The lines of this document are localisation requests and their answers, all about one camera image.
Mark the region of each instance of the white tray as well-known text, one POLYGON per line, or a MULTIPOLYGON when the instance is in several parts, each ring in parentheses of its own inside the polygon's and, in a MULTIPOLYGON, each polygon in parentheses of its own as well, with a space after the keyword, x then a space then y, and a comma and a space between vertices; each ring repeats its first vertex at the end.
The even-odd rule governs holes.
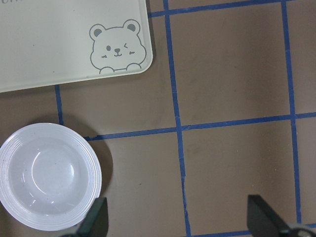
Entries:
POLYGON ((0 92, 141 73, 146 0, 3 0, 0 92))

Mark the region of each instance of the plate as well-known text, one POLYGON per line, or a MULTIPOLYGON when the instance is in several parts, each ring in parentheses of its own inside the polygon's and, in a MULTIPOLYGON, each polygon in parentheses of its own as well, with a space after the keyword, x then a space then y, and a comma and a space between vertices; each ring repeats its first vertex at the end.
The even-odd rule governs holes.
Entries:
POLYGON ((101 183, 94 150, 67 127, 28 125, 0 148, 0 201, 29 227, 56 231, 79 223, 99 197, 101 183))
POLYGON ((152 63, 146 0, 0 5, 0 92, 138 74, 152 63))

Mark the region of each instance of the round plate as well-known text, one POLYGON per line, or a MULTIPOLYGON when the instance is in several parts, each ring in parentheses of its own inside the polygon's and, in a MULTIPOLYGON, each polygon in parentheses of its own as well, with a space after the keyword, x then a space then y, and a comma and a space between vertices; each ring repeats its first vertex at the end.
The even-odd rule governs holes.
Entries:
POLYGON ((0 201, 29 227, 56 231, 79 223, 101 183, 94 150, 67 127, 32 124, 0 148, 0 201))

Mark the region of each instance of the grid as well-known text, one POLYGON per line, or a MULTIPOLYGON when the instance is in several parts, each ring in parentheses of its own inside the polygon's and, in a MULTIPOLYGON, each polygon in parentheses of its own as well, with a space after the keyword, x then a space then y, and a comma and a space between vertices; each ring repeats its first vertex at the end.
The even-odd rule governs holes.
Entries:
MULTIPOLYGON (((174 109, 176 126, 168 127, 168 128, 160 128, 160 129, 133 131, 133 132, 100 134, 95 137, 85 137, 85 139, 87 141, 97 141, 97 140, 106 140, 106 139, 114 139, 114 138, 134 137, 134 136, 144 136, 144 135, 176 132, 177 139, 178 139, 178 154, 179 154, 179 162, 180 162, 180 174, 181 174, 182 198, 183 198, 183 208, 184 208, 184 217, 185 217, 185 226, 186 226, 186 237, 192 237, 193 235, 191 235, 191 228, 190 228, 189 214, 187 212, 187 202, 186 202, 186 193, 185 193, 186 169, 185 169, 185 163, 184 163, 185 157, 184 157, 184 149, 183 149, 182 132, 187 131, 187 130, 192 130, 192 129, 206 129, 206 128, 216 128, 216 127, 236 126, 236 125, 244 125, 244 124, 288 120, 291 122, 291 132, 292 132, 294 183, 295 183, 295 198, 296 198, 296 220, 298 223, 301 223, 302 217, 301 217, 301 198, 300 198, 296 120, 304 119, 304 118, 314 118, 316 117, 316 112, 304 113, 304 114, 297 114, 295 112, 291 50, 290 50, 287 8, 286 8, 286 2, 292 1, 292 0, 247 0, 247 1, 229 2, 229 3, 223 3, 223 4, 212 4, 212 5, 206 5, 206 6, 196 6, 196 7, 181 8, 181 9, 169 9, 168 0, 162 0, 162 1, 163 1, 164 10, 158 11, 158 12, 150 12, 148 13, 148 17, 153 18, 153 17, 164 16, 164 19, 165 19, 170 81, 171 81, 171 88, 172 88, 173 109, 174 109), (282 115, 282 116, 263 117, 263 118, 250 118, 250 119, 230 120, 230 121, 203 123, 203 124, 181 125, 181 116, 180 116, 179 105, 178 105, 177 83, 176 83, 176 75, 175 75, 175 68, 174 68, 172 36, 171 36, 172 28, 170 25, 170 15, 185 14, 185 13, 190 13, 190 12, 206 11, 206 10, 218 10, 218 9, 225 9, 225 8, 232 8, 232 7, 243 7, 243 6, 250 6, 250 5, 255 5, 255 4, 267 4, 267 3, 274 3, 274 2, 281 3, 290 114, 282 115)), ((60 95, 59 85, 55 85, 55 94, 56 94, 59 124, 64 125, 63 112, 62 112, 62 99, 60 95)), ((316 228, 316 224, 307 224, 307 225, 311 228, 316 228)), ((197 237, 233 237, 233 236, 243 236, 243 235, 249 235, 249 234, 250 234, 249 231, 238 231, 238 232, 199 235, 197 237)))

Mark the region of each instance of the cartoon bear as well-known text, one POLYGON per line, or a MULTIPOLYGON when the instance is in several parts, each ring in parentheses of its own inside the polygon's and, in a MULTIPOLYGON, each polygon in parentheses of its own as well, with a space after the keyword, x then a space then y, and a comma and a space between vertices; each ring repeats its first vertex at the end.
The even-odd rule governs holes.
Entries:
POLYGON ((106 29, 100 24, 92 26, 92 65, 100 70, 100 74, 142 68, 146 49, 138 36, 139 32, 139 23, 132 19, 125 21, 122 27, 106 29))

